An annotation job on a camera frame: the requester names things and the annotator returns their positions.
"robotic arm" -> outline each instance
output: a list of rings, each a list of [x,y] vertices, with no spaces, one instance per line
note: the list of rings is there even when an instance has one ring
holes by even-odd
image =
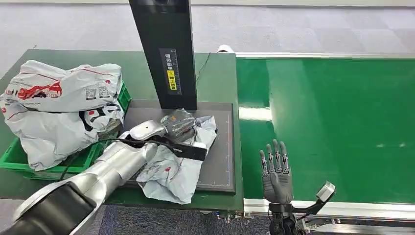
[[[270,201],[269,210],[272,213],[270,223],[271,235],[301,235],[305,234],[297,225],[297,219],[294,213],[303,213],[304,215],[298,220],[305,218],[310,214],[317,214],[319,210],[331,199],[335,193],[336,187],[326,182],[325,185],[317,192],[317,201],[307,208],[295,208],[291,204],[293,200],[293,183],[291,168],[288,165],[287,149],[284,142],[279,143],[273,140],[274,155],[271,145],[267,144],[268,165],[265,154],[259,152],[262,162],[262,184],[264,198]]]
[[[14,214],[13,225],[1,235],[83,234],[99,207],[155,156],[159,144],[177,156],[204,160],[205,148],[173,143],[166,134],[166,128],[153,120],[123,133],[90,168],[49,184],[24,201]]]

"black vertical pole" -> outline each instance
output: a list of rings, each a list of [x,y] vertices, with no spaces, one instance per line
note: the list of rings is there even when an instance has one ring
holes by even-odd
[[[129,2],[161,108],[195,110],[189,0]]]

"green plastic crate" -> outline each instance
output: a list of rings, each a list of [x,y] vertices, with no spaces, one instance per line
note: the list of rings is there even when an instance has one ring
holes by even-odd
[[[124,83],[122,84],[121,91],[117,100],[120,103],[123,111],[126,113],[128,105],[130,104],[131,97]],[[78,153],[75,153],[79,156],[77,156],[71,163],[70,167],[65,173],[65,179],[81,173],[87,169],[91,163],[102,154],[110,142],[111,141],[98,142],[90,145]],[[24,152],[22,145],[20,144],[20,139],[15,138],[3,156],[0,158],[0,168],[14,171],[28,179],[59,180],[62,172],[68,165],[68,161],[70,161],[72,158],[73,155],[68,156],[65,161],[61,162],[57,166],[42,171],[34,171],[29,167],[29,164],[27,163],[27,154]]]
[[[128,93],[128,90],[125,86],[125,83],[122,83],[121,90],[119,92],[118,98],[117,98],[119,104],[121,105],[122,110],[126,113],[128,109],[128,105],[131,101],[130,93]]]

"black label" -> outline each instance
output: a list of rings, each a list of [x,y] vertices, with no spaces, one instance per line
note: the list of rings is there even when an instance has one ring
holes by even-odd
[[[159,50],[167,82],[167,93],[181,95],[182,88],[180,86],[176,49],[160,48]]]

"crumpled plastic bag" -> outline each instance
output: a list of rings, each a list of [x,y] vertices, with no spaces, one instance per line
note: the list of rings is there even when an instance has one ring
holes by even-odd
[[[38,111],[75,112],[114,102],[121,85],[121,67],[115,64],[63,70],[29,60],[10,80],[4,99]]]
[[[33,60],[22,65],[0,95],[0,108],[32,169],[58,165],[98,141],[98,134],[112,127],[114,120],[122,123],[124,112],[116,100],[120,75],[121,67],[112,64],[72,70]],[[96,91],[92,99],[86,98],[89,89]]]
[[[209,150],[217,136],[215,118],[197,118],[194,128],[196,141],[191,137],[185,143],[203,143]],[[136,181],[146,197],[179,204],[191,203],[202,163],[203,161],[179,158],[167,147],[160,145]]]

